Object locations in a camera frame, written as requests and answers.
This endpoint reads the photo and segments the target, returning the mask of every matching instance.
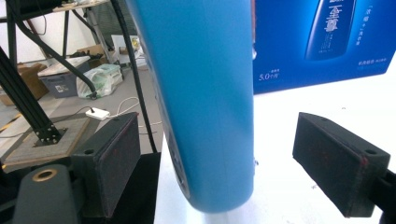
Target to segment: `blue cylinder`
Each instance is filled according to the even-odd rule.
[[[153,74],[178,184],[225,212],[253,191],[250,0],[127,0]]]

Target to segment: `white tabletop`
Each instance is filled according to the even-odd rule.
[[[344,218],[291,153],[298,113],[306,112],[331,119],[396,155],[395,96],[396,59],[385,75],[255,95],[254,149],[259,165],[253,195],[222,214],[205,214],[189,205],[164,141],[155,223],[378,223],[382,211],[377,207],[370,218]],[[396,158],[390,159],[389,169],[396,172]]]

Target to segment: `blue box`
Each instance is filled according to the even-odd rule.
[[[254,92],[386,73],[395,12],[395,0],[257,1]]]

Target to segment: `floor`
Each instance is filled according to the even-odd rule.
[[[42,105],[43,109],[49,115],[50,118],[56,118],[61,116],[67,116],[76,113],[83,106],[94,106],[100,109],[105,109],[110,112],[110,115],[114,115],[117,113],[117,109],[122,100],[128,97],[137,97],[136,88],[134,84],[134,76],[130,67],[123,67],[121,69],[124,80],[121,84],[116,88],[116,90],[108,96],[97,100],[88,100],[81,99],[77,96],[67,97],[55,99],[51,93],[47,93],[44,97],[39,100],[39,103]],[[159,113],[159,109],[157,106],[157,101],[155,97],[155,91],[151,82],[151,74],[145,65],[138,67],[139,78],[142,85],[144,100],[146,104],[146,108],[148,111],[148,119],[151,124],[161,122],[161,116]],[[136,103],[136,100],[129,100],[122,104],[120,111],[128,108],[129,106]],[[83,109],[78,113],[85,113],[87,109]],[[145,122],[143,119],[143,114],[141,112],[140,105],[134,107],[130,111],[136,111],[139,113],[138,123],[139,123],[139,132],[140,132],[140,149],[142,154],[147,154],[152,152],[151,145],[149,143],[149,136],[147,135],[147,129],[145,128]],[[0,102],[0,128],[10,122],[17,114],[18,110],[15,106],[5,106]],[[8,129],[15,129],[19,127],[12,123]],[[101,122],[99,128],[104,125],[104,122]],[[151,130],[153,133],[153,138],[155,142],[155,146],[158,151],[161,151],[162,143],[163,143],[163,126],[162,124],[153,124],[151,125]],[[25,129],[20,129],[18,131],[14,131],[14,133],[24,132]],[[7,136],[7,132],[4,131],[0,134],[0,136]]]

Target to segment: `power strip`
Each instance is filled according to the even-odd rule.
[[[87,112],[85,112],[85,114],[88,117],[94,118],[94,119],[99,119],[99,120],[105,120],[110,116],[110,112],[102,110],[102,109],[98,109],[93,107],[93,113],[91,112],[91,110],[89,109]]]

